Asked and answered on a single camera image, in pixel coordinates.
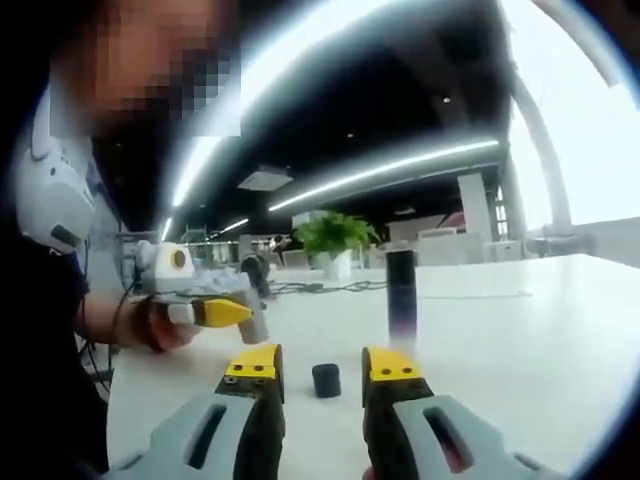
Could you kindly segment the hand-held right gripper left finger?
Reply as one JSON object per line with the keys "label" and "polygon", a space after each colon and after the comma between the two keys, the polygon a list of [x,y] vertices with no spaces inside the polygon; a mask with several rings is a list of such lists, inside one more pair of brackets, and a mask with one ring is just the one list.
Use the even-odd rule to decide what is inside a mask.
{"label": "hand-held right gripper left finger", "polygon": [[104,479],[276,479],[285,437],[282,346],[231,361],[215,390],[163,420]]}

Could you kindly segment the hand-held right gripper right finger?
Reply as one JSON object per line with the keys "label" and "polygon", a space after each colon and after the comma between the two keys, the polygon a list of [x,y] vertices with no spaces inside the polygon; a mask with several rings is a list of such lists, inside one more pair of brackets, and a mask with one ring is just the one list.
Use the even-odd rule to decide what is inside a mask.
{"label": "hand-held right gripper right finger", "polygon": [[435,394],[400,351],[362,351],[363,435],[376,479],[561,479],[509,451],[503,436],[450,395]]}

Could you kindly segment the person's left hand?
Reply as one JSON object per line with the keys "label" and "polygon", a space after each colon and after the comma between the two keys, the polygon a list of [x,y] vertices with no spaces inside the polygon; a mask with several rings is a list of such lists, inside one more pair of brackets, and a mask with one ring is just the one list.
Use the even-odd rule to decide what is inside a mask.
{"label": "person's left hand", "polygon": [[176,325],[169,318],[168,305],[145,297],[131,313],[131,328],[138,341],[155,353],[180,348],[195,334],[188,325]]}

